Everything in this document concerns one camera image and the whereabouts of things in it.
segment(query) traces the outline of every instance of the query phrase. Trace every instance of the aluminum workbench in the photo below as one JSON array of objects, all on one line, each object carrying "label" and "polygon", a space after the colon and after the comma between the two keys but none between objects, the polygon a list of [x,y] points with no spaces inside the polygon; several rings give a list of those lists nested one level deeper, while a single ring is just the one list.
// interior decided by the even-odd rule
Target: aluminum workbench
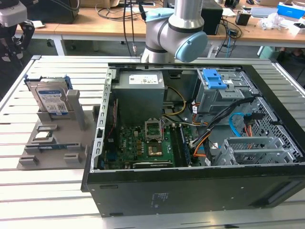
[{"label": "aluminum workbench", "polygon": [[[22,81],[26,73],[68,74],[73,88],[81,92],[84,110],[91,110],[100,104],[107,63],[138,61],[129,57],[42,56],[29,62],[0,103],[0,229],[305,228],[305,190],[275,208],[102,219],[90,193],[80,191],[82,169],[16,169],[38,119],[36,101]],[[252,64],[305,129],[300,115],[305,113],[305,92],[279,64],[222,58],[195,62]]]}]

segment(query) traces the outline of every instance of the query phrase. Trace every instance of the connector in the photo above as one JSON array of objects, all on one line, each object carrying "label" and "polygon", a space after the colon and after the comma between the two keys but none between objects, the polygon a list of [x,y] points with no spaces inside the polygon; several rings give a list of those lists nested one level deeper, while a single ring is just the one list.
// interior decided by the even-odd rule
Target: connector
[{"label": "connector", "polygon": [[262,120],[265,114],[263,113],[252,113],[252,114],[245,114],[244,115],[244,124],[246,126],[254,125],[255,120]]}]

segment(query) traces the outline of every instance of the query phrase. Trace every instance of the black computer tower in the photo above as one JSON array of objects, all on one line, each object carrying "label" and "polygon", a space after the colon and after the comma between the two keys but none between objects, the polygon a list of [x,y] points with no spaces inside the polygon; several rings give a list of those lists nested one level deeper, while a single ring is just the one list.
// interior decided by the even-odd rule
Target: black computer tower
[{"label": "black computer tower", "polygon": [[[60,1],[72,8],[77,7],[77,0]],[[28,0],[21,0],[21,2],[27,5]],[[78,11],[68,10],[50,0],[40,0],[34,5],[27,6],[27,11],[29,20],[42,21],[42,23],[72,24],[78,14]]]},{"label": "black computer tower", "polygon": [[203,31],[207,35],[216,35],[223,14],[223,8],[215,0],[204,0],[201,16],[204,19]]}]

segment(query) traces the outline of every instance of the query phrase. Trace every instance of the hard drive label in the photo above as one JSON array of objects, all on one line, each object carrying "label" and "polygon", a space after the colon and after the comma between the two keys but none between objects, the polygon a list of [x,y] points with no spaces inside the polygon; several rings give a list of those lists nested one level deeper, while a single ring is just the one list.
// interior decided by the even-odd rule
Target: hard drive label
[{"label": "hard drive label", "polygon": [[68,113],[66,104],[61,100],[59,90],[38,91],[38,95],[50,114],[66,115]]}]

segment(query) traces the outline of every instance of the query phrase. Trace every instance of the cardboard box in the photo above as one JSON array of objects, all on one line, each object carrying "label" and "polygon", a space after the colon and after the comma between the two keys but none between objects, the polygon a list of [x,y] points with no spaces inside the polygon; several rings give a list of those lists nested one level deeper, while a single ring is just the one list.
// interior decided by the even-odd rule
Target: cardboard box
[{"label": "cardboard box", "polygon": [[256,4],[257,5],[260,5],[260,6],[275,6],[277,7],[277,5],[280,3],[280,2],[285,2],[287,4],[291,4],[291,3],[294,3],[296,5],[300,5],[300,3],[303,3],[305,4],[305,0],[255,0]]},{"label": "cardboard box", "polygon": [[295,6],[295,5],[287,5],[280,2],[277,6],[279,15],[291,17],[291,18],[301,18],[305,14],[305,7]]},{"label": "cardboard box", "polygon": [[81,7],[111,8],[119,5],[120,0],[81,0]]}]

